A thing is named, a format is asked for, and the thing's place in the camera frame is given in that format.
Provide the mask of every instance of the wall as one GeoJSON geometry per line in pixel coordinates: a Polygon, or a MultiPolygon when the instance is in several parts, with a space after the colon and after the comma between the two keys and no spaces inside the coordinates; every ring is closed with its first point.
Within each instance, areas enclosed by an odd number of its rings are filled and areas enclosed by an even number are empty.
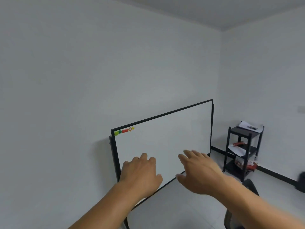
{"type": "Polygon", "coordinates": [[[260,165],[294,180],[305,171],[304,35],[305,7],[223,33],[212,142],[225,149],[229,126],[263,123],[260,165]]]}
{"type": "Polygon", "coordinates": [[[216,30],[113,0],[0,0],[0,25],[2,228],[69,227],[116,182],[110,129],[216,98],[216,30]]]}

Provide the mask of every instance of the shelf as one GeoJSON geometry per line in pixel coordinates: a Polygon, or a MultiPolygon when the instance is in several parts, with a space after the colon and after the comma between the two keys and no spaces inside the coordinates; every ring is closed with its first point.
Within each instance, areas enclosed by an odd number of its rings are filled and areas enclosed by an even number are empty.
{"type": "Polygon", "coordinates": [[[234,160],[230,161],[229,163],[226,164],[225,166],[226,171],[229,172],[230,174],[232,174],[233,176],[239,178],[241,181],[244,181],[244,179],[246,178],[246,176],[252,172],[252,170],[247,170],[245,176],[242,173],[242,169],[240,169],[239,167],[237,167],[237,165],[234,164],[234,160]]]}
{"type": "MultiPolygon", "coordinates": [[[[238,145],[238,147],[241,147],[241,148],[244,149],[244,150],[247,150],[247,146],[248,146],[247,144],[238,145]]],[[[250,146],[249,158],[252,157],[252,155],[255,154],[256,152],[257,152],[257,148],[254,147],[254,146],[250,146]]],[[[235,154],[232,150],[230,150],[229,148],[228,148],[228,153],[236,155],[236,154],[235,154]]]]}
{"type": "Polygon", "coordinates": [[[251,131],[251,130],[240,128],[238,126],[232,128],[231,133],[235,134],[235,135],[238,135],[238,136],[241,136],[241,137],[244,137],[244,138],[249,138],[250,133],[252,134],[252,138],[254,138],[254,137],[256,137],[257,135],[260,134],[258,132],[254,132],[254,131],[251,131]]]}

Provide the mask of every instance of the person's left hand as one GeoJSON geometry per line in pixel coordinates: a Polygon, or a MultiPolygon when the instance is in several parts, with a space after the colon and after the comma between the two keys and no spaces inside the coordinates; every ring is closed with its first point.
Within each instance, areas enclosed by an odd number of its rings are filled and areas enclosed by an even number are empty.
{"type": "Polygon", "coordinates": [[[140,158],[123,163],[119,183],[125,183],[141,200],[156,192],[162,181],[161,174],[156,175],[156,159],[147,160],[147,154],[143,153],[140,158]]]}

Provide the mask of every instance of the whiteboard frame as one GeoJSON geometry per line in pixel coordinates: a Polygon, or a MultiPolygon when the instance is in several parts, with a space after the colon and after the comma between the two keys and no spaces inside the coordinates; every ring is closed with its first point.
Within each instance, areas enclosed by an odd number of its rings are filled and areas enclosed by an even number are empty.
{"type": "MultiPolygon", "coordinates": [[[[159,118],[159,117],[162,117],[162,116],[166,116],[166,115],[169,115],[169,114],[172,114],[172,113],[175,113],[175,112],[178,112],[178,111],[181,111],[181,110],[185,110],[187,108],[192,108],[192,107],[195,107],[197,105],[200,105],[200,104],[205,104],[205,103],[208,103],[208,102],[212,102],[212,112],[211,112],[211,135],[210,135],[210,148],[211,148],[211,141],[212,141],[212,128],[213,128],[213,116],[214,116],[214,104],[213,104],[213,99],[211,100],[206,100],[204,102],[200,102],[200,103],[197,103],[197,104],[193,104],[193,105],[190,105],[190,106],[187,106],[187,107],[184,107],[184,108],[180,108],[180,109],[177,109],[177,110],[174,110],[174,111],[170,111],[170,112],[167,112],[167,113],[164,113],[164,114],[161,114],[161,115],[158,115],[158,116],[154,116],[154,117],[150,117],[150,118],[147,118],[145,120],[141,120],[141,121],[137,121],[137,122],[134,122],[134,123],[131,123],[131,124],[127,124],[127,125],[124,125],[124,126],[121,126],[121,127],[118,127],[118,128],[114,128],[111,130],[111,136],[109,136],[109,140],[110,140],[110,145],[111,145],[111,151],[112,151],[112,158],[113,158],[113,162],[114,162],[114,168],[115,168],[115,173],[116,173],[116,180],[117,182],[119,182],[120,180],[120,176],[121,176],[121,167],[120,167],[120,161],[119,161],[119,155],[117,153],[117,148],[116,148],[116,141],[115,141],[115,135],[114,135],[114,132],[115,131],[118,131],[118,130],[121,130],[121,129],[125,129],[125,128],[129,128],[131,126],[134,126],[134,125],[137,125],[137,124],[140,124],[140,123],[144,123],[146,121],[150,121],[150,120],[153,120],[153,119],[156,119],[156,118],[159,118]]],[[[160,187],[155,193],[157,193],[158,191],[160,191],[162,188],[164,188],[165,186],[167,186],[168,184],[170,184],[172,181],[174,181],[176,179],[176,177],[174,177],[172,180],[170,180],[168,183],[164,184],[162,187],[160,187]]],[[[147,199],[149,199],[151,196],[145,198],[143,201],[141,201],[140,203],[136,204],[136,206],[133,208],[135,209],[137,206],[139,206],[140,204],[142,204],[143,202],[145,202],[147,199]]]]}

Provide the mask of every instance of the bottom shelf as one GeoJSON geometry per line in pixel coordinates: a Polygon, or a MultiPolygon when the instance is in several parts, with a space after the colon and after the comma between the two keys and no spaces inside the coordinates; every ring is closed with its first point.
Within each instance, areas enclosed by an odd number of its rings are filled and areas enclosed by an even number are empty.
{"type": "Polygon", "coordinates": [[[230,174],[232,174],[233,176],[239,178],[241,181],[244,181],[244,179],[246,178],[246,176],[252,172],[252,170],[247,170],[245,176],[242,173],[242,170],[240,168],[237,167],[237,165],[234,164],[234,160],[230,161],[229,163],[226,164],[225,166],[226,171],[228,171],[230,174]]]}

